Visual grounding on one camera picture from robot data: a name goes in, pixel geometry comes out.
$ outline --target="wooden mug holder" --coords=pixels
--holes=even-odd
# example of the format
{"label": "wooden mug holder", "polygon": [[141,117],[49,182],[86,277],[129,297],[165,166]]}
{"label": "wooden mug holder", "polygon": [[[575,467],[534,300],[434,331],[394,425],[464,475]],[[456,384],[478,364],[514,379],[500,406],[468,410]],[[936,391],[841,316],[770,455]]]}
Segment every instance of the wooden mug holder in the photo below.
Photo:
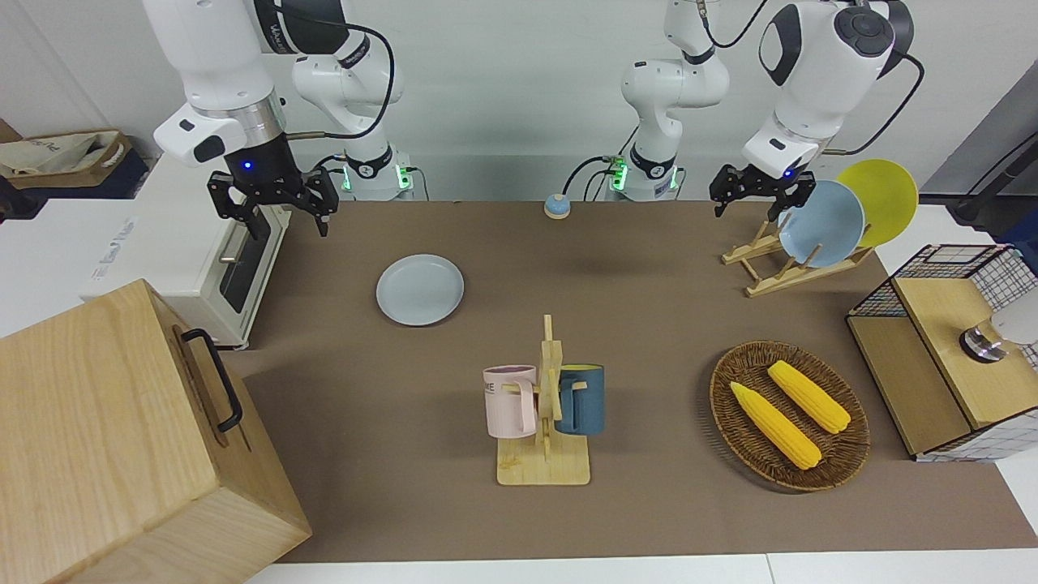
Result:
{"label": "wooden mug holder", "polygon": [[555,430],[563,419],[558,376],[563,367],[563,342],[552,336],[551,315],[544,315],[541,341],[537,434],[521,439],[497,440],[497,482],[502,485],[588,484],[591,461],[588,437]]}
{"label": "wooden mug holder", "polygon": [[[791,287],[798,283],[803,283],[805,281],[811,281],[812,279],[818,279],[819,277],[824,277],[826,275],[831,275],[834,273],[839,273],[844,270],[857,267],[866,257],[872,254],[873,247],[858,247],[838,263],[831,266],[826,266],[824,268],[813,268],[810,267],[811,260],[815,258],[822,249],[822,244],[819,243],[812,249],[808,257],[802,261],[797,261],[795,257],[789,256],[782,269],[778,270],[774,275],[768,277],[761,277],[761,275],[754,269],[750,265],[749,259],[754,257],[760,257],[762,255],[769,255],[775,252],[785,253],[783,249],[782,242],[778,240],[778,233],[785,228],[786,223],[789,221],[789,215],[778,223],[775,227],[774,232],[764,234],[767,230],[769,221],[764,221],[761,223],[761,227],[757,229],[757,234],[754,239],[745,245],[733,245],[732,250],[720,256],[721,261],[725,265],[730,265],[734,262],[739,262],[749,274],[749,277],[754,278],[754,283],[746,286],[746,297],[755,299],[757,297],[762,297],[764,295],[771,294],[771,291],[777,291],[780,289],[785,289],[786,287]],[[869,231],[871,225],[865,225],[865,231]]]}

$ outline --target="mug handle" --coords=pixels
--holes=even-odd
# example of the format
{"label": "mug handle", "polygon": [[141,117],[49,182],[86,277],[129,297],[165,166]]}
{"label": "mug handle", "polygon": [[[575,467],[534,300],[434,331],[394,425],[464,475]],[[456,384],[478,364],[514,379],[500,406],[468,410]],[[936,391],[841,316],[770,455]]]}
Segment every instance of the mug handle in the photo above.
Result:
{"label": "mug handle", "polygon": [[[563,429],[567,433],[577,432],[579,426],[577,425],[577,400],[573,397],[573,380],[558,381],[558,399],[563,407]],[[569,424],[565,422],[567,413],[570,414]]]}
{"label": "mug handle", "polygon": [[534,384],[529,380],[512,380],[509,383],[519,386],[519,404],[522,413],[522,432],[532,433],[537,427],[537,412],[534,411]]}

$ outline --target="black handle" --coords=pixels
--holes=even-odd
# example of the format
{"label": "black handle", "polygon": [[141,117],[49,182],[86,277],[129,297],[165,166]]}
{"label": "black handle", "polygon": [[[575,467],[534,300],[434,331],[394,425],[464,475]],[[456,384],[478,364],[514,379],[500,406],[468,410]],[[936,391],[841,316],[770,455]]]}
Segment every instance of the black handle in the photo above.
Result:
{"label": "black handle", "polygon": [[235,393],[235,386],[230,383],[230,378],[227,377],[227,370],[223,367],[223,361],[220,360],[220,355],[216,353],[216,344],[213,343],[213,338],[209,336],[209,333],[206,333],[206,331],[201,329],[192,329],[191,331],[181,335],[181,339],[185,343],[195,339],[201,339],[206,342],[209,355],[213,358],[213,363],[216,365],[216,372],[220,374],[220,382],[223,384],[224,391],[227,392],[227,401],[230,402],[230,418],[227,418],[223,422],[216,425],[216,429],[223,434],[227,434],[227,432],[242,422],[242,402],[238,401],[238,394]]}

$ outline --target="yellow plate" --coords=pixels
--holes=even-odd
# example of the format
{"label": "yellow plate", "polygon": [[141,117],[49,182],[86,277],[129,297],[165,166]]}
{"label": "yellow plate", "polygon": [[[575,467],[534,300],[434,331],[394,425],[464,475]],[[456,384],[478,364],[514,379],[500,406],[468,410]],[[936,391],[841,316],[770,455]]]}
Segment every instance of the yellow plate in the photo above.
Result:
{"label": "yellow plate", "polygon": [[865,220],[871,226],[862,238],[862,247],[894,239],[916,216],[919,188],[908,170],[897,162],[863,160],[848,166],[837,180],[854,191],[865,208]]}

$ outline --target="wooden cabinet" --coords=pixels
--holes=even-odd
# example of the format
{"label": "wooden cabinet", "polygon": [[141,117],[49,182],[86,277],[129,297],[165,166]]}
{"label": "wooden cabinet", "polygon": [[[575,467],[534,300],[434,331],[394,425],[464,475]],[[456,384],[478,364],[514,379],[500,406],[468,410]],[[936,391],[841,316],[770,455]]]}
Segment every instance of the wooden cabinet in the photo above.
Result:
{"label": "wooden cabinet", "polygon": [[847,323],[908,453],[996,460],[1038,445],[1038,374],[1027,358],[1013,351],[982,364],[959,346],[963,331],[991,316],[977,284],[895,277],[890,285],[904,316],[851,315]]}
{"label": "wooden cabinet", "polygon": [[185,333],[138,280],[0,339],[0,583],[239,583],[309,536],[244,384]]}

